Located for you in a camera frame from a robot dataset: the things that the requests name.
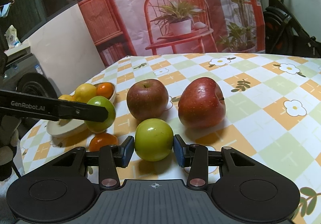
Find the orange tangerine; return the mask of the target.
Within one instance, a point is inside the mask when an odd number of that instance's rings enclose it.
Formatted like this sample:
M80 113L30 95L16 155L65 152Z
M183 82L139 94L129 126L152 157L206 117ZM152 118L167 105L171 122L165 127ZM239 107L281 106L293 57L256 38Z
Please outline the orange tangerine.
M109 133L96 134L89 144L89 151L96 152L99 151L101 147L106 145L118 145L118 138Z
M114 93L114 86L112 83L105 82L100 83L96 86L96 94L97 96L103 96L107 99L110 99Z

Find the large yellow lemon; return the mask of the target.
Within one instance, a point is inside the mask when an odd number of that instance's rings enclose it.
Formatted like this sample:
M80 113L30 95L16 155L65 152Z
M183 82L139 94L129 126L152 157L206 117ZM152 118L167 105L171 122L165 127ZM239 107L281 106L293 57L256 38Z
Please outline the large yellow lemon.
M84 83L77 87L73 95L75 102L88 103L90 99L96 96L95 85Z

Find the green apple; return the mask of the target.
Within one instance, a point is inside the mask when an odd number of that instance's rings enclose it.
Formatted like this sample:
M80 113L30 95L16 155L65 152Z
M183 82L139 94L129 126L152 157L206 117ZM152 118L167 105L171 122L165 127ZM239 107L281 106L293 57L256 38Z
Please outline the green apple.
M90 110L92 115L95 116L95 120L85 121L87 128L93 133L105 132L115 121L115 107L110 100L103 96L95 96L87 104L98 107Z
M135 152L142 160L157 162L171 153L174 132L161 119L147 119L137 126L134 141Z

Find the bright red apple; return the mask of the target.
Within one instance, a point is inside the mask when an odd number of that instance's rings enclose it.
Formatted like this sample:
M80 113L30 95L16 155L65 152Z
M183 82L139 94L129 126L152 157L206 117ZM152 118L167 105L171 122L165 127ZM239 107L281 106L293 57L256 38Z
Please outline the bright red apple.
M210 77L192 81L180 96L178 115L187 128L209 128L225 118L226 105L220 86Z

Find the dark red apple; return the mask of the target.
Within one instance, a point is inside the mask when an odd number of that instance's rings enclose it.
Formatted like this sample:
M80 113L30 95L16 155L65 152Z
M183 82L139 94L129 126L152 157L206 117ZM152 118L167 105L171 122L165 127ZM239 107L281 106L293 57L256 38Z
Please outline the dark red apple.
M129 88L126 96L129 112L138 121L160 117L168 101L168 91L157 79L146 79L135 83Z

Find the beige round plate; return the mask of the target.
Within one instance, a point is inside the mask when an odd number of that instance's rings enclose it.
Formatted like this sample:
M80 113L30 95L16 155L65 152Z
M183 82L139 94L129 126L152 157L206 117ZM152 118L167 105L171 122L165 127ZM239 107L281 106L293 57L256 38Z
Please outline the beige round plate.
M109 128L115 121L116 112L109 115L105 122L92 122L89 123L89 128L83 120L76 119L62 119L59 121L48 121L46 130L49 135L53 137L69 137L76 135L84 130L88 129L91 132L98 134L103 133Z

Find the grey washing machine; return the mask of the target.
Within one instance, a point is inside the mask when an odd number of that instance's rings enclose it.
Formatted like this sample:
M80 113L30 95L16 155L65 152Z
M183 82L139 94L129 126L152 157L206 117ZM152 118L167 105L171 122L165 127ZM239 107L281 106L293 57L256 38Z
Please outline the grey washing machine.
M1 53L1 90L58 98L59 91L48 78L36 56L28 50L4 56Z

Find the checkered floral tablecloth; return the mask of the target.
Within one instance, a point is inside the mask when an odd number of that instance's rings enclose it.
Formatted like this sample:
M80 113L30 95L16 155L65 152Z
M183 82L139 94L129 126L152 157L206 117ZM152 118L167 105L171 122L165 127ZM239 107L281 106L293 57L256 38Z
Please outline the checkered floral tablecloth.
M178 117L185 88L209 77L220 86L226 105L224 120L212 128L187 129ZM231 146L296 183L300 204L294 223L320 223L320 59L270 54L168 54L125 57L87 83L116 85L116 119L107 131L119 143L135 135L137 121L130 114L129 88L145 79L161 81L169 103L161 119L186 143L206 145L210 151ZM22 139L25 173L76 146L88 148L95 134L88 130L57 138L38 122ZM125 179L183 179L188 168L177 165L172 152L160 162L146 162L133 153L129 166L117 169Z

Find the red printed backdrop cloth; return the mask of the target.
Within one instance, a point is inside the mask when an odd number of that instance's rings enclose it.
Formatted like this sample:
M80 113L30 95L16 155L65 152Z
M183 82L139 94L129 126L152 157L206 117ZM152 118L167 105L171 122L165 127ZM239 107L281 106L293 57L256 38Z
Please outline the red printed backdrop cloth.
M128 55L265 51L260 0L77 0L105 64Z

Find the black exercise bike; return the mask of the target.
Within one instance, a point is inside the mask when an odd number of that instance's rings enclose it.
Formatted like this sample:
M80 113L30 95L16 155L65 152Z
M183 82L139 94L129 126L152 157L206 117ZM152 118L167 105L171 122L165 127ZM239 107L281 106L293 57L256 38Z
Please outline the black exercise bike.
M267 54L320 58L320 42L309 36L284 0L268 0L263 17Z

